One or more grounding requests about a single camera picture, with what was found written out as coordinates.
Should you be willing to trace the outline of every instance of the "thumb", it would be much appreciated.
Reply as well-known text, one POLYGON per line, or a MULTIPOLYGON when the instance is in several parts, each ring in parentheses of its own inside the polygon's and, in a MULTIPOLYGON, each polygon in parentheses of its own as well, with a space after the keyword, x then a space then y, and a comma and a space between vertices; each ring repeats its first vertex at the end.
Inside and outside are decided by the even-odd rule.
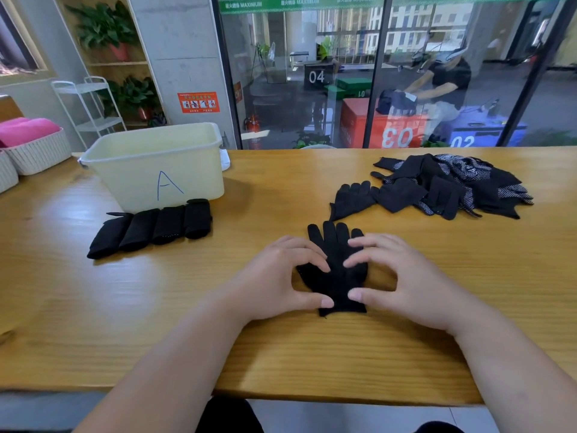
POLYGON ((397 311, 394 291, 382 291, 357 287, 349 291, 349 299, 361 304, 385 310, 397 311))
POLYGON ((308 291, 295 291, 294 310, 313 310, 315 308, 333 308, 335 302, 321 293, 310 293, 308 291))

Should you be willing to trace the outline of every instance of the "safety sign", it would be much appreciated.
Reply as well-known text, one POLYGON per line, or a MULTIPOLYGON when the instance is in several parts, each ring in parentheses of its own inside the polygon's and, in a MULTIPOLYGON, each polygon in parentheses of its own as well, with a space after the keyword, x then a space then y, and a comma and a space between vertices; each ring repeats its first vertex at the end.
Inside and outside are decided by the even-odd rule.
POLYGON ((216 92, 180 92, 178 93, 183 114, 196 112, 220 112, 216 92))

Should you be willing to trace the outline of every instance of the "plastic storage bin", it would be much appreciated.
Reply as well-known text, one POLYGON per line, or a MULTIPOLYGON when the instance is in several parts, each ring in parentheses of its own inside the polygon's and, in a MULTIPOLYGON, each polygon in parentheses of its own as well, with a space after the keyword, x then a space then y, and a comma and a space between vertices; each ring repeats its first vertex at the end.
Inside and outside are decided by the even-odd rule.
POLYGON ((18 174, 33 175, 61 163, 72 155, 64 129, 30 143, 4 149, 18 174))
POLYGON ((221 143, 214 123, 154 127, 105 135, 78 162, 136 213, 222 196, 221 143))
POLYGON ((0 193, 18 183, 18 172, 6 152, 0 151, 0 193))

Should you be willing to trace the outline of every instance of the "woven basket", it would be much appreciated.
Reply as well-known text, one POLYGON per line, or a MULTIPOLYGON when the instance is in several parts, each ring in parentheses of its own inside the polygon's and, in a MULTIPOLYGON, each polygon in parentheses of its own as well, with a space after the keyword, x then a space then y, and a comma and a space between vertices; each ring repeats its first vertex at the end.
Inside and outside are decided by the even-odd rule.
POLYGON ((0 151, 0 193, 18 183, 18 172, 14 168, 10 157, 0 151))
POLYGON ((21 175, 40 173, 72 155, 64 129, 30 143, 5 148, 4 152, 10 156, 18 174, 21 175))

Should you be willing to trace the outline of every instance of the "hand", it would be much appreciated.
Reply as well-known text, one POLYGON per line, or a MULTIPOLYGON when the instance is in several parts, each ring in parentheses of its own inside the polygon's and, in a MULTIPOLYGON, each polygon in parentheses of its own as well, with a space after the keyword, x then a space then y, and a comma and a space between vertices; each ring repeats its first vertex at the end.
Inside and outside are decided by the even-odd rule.
POLYGON ((331 298, 292 288, 292 269, 311 263, 330 272, 327 255, 312 241, 286 235, 265 247, 224 288, 228 307, 243 324, 292 310, 332 308, 331 298))
POLYGON ((350 239, 349 245, 365 248, 351 255, 343 266, 369 261, 386 264, 398 278, 395 291, 350 290, 349 298, 353 301, 399 313, 420 325, 445 330, 453 336, 475 307, 482 304, 395 235, 367 234, 350 239))

